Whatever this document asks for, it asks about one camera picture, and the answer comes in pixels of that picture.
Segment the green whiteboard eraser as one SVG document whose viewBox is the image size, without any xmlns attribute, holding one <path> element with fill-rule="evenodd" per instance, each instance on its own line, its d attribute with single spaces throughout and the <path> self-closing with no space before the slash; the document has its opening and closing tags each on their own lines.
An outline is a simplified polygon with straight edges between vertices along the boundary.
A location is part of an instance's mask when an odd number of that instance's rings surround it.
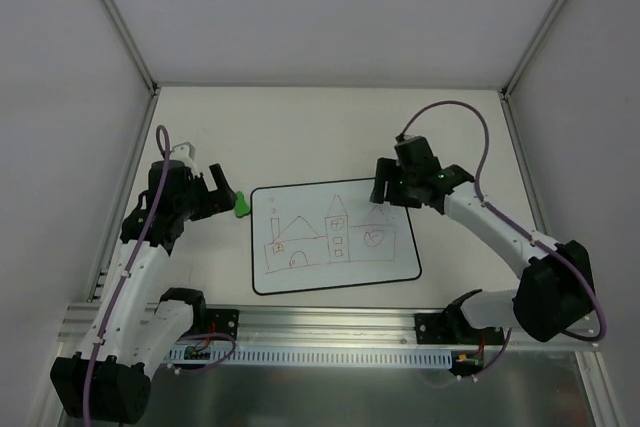
<svg viewBox="0 0 640 427">
<path fill-rule="evenodd" d="M 242 191 L 237 191 L 235 195 L 234 215 L 239 219 L 249 216 L 251 214 L 251 206 L 246 200 L 245 194 Z"/>
</svg>

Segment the white whiteboard black frame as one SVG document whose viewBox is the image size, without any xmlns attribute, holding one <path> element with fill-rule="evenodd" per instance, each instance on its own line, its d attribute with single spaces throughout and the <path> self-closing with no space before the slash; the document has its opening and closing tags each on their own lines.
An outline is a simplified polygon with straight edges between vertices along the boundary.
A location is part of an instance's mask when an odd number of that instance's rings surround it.
<svg viewBox="0 0 640 427">
<path fill-rule="evenodd" d="M 250 195 L 252 287 L 271 296 L 414 281 L 409 212 L 376 204 L 371 178 L 260 187 Z"/>
</svg>

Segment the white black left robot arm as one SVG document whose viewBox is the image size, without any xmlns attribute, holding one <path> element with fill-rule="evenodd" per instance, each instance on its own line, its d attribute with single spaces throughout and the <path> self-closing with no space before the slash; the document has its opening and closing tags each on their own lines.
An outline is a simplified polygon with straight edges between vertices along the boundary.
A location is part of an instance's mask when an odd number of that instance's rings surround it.
<svg viewBox="0 0 640 427">
<path fill-rule="evenodd" d="M 137 423 L 170 348 L 182 336 L 196 338 L 207 329 L 205 298 L 195 289 L 168 289 L 150 321 L 142 317 L 186 223 L 235 207 L 237 195 L 222 167 L 212 164 L 209 170 L 213 189 L 187 158 L 151 165 L 147 187 L 122 223 L 118 265 L 96 317 L 76 351 L 57 357 L 50 371 L 68 416 L 85 423 Z"/>
</svg>

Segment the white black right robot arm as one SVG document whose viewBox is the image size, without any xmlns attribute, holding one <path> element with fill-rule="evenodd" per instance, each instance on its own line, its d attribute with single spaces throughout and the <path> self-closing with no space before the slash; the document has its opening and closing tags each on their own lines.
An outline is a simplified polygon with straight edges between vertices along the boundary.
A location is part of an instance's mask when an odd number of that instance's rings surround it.
<svg viewBox="0 0 640 427">
<path fill-rule="evenodd" d="M 519 281 L 514 290 L 476 289 L 452 301 L 442 323 L 453 340 L 469 343 L 484 329 L 521 328 L 547 342 L 571 336 L 580 319 L 602 313 L 579 242 L 561 243 L 518 225 L 482 194 L 478 178 L 458 165 L 442 166 L 422 136 L 397 142 L 395 153 L 376 162 L 371 202 L 437 211 L 480 239 Z"/>
</svg>

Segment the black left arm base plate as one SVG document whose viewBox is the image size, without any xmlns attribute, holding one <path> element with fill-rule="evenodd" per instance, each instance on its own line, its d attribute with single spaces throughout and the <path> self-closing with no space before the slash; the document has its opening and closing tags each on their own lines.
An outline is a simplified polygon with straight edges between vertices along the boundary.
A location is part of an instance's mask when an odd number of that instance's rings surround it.
<svg viewBox="0 0 640 427">
<path fill-rule="evenodd" d="M 237 338 L 240 312 L 237 309 L 208 308 L 205 333 L 225 334 Z"/>
</svg>

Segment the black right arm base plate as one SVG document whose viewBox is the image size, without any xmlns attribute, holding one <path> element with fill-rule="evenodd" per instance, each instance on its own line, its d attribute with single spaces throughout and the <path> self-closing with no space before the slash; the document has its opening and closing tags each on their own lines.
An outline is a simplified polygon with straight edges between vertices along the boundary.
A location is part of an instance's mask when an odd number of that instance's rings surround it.
<svg viewBox="0 0 640 427">
<path fill-rule="evenodd" d="M 418 345 L 479 346 L 484 342 L 489 346 L 499 346 L 505 339 L 501 328 L 475 329 L 461 315 L 450 315 L 444 311 L 417 313 L 413 320 Z"/>
</svg>

